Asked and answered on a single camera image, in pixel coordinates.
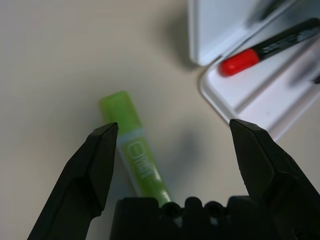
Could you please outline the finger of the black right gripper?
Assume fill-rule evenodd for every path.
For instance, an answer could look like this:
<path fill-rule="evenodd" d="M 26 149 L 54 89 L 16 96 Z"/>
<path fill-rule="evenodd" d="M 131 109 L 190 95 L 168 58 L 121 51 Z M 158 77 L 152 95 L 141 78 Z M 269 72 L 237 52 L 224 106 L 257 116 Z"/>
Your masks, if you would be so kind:
<path fill-rule="evenodd" d="M 303 81 L 314 81 L 320 75 L 319 63 L 308 63 L 302 67 L 292 78 L 291 85 L 297 85 Z"/>
<path fill-rule="evenodd" d="M 246 22 L 247 27 L 251 27 L 266 19 L 275 10 L 281 7 L 286 0 L 261 0 L 254 9 L 252 15 Z"/>

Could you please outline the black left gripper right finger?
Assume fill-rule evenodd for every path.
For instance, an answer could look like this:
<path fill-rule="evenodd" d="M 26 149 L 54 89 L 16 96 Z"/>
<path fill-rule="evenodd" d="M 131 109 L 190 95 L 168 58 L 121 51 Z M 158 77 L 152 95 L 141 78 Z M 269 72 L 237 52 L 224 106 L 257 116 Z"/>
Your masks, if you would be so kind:
<path fill-rule="evenodd" d="M 231 119 L 229 127 L 249 196 L 262 205 L 283 240 L 320 238 L 320 194 L 269 133 Z"/>

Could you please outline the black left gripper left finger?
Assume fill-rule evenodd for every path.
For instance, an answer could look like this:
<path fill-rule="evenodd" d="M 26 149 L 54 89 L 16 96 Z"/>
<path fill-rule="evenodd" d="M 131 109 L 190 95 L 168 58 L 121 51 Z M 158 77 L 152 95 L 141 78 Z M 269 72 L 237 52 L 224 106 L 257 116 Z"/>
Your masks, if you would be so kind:
<path fill-rule="evenodd" d="M 28 239 L 84 240 L 105 209 L 114 172 L 117 123 L 95 129 L 70 158 Z"/>

